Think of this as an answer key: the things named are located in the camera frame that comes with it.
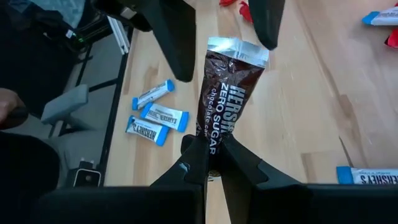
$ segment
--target person's arm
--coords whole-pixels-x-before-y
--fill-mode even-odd
[[[18,107],[25,107],[18,94],[12,90],[0,88],[0,130],[16,127],[26,120],[27,117],[19,119],[7,118]]]

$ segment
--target gray chair armrest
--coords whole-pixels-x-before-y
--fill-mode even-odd
[[[86,105],[88,102],[87,85],[77,86],[48,102],[40,119],[43,124],[55,124],[69,118],[70,113]]]

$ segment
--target hershey's logo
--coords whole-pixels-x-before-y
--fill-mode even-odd
[[[155,131],[153,131],[151,129],[148,129],[148,128],[145,128],[145,127],[142,127],[141,125],[137,125],[136,123],[132,124],[132,129],[136,133],[138,133],[138,134],[140,134],[142,136],[145,136],[145,137],[149,138],[152,141],[155,141],[155,137],[156,137],[156,132]]]
[[[162,114],[160,115],[160,119],[170,124],[175,124],[177,122],[177,119]]]
[[[170,123],[170,124],[175,124],[175,123],[177,122],[177,119],[176,119],[176,118],[172,118],[172,117],[170,117],[170,116],[166,116],[166,115],[157,113],[157,112],[152,111],[152,110],[148,111],[148,115],[151,116],[151,117],[153,117],[153,118],[156,118],[156,119],[159,118],[160,120],[166,121],[166,122],[168,122],[168,123]]]
[[[361,175],[362,184],[398,184],[395,175]]]
[[[216,154],[216,147],[220,133],[231,132],[238,114],[242,109],[246,90],[237,86],[221,83],[220,97],[218,98],[216,113],[213,116],[213,130],[210,139],[210,154]]]

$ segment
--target wooden table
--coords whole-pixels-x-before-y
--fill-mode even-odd
[[[239,2],[191,0],[197,10],[193,81],[175,82],[158,103],[190,112],[195,133],[206,43],[230,36],[259,44]],[[365,27],[370,11],[395,1],[286,0],[279,46],[270,53],[234,135],[266,162],[302,182],[335,183],[335,167],[398,167],[398,51],[383,46],[390,28]],[[180,157],[184,134],[164,147],[126,134],[131,98],[174,78],[152,33],[134,32],[109,152],[105,185],[149,185]],[[229,222],[221,181],[208,186],[208,223]]]

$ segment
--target silver foil top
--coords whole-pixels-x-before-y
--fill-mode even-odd
[[[267,49],[238,38],[210,37],[207,49],[261,68],[266,67],[269,59]]]

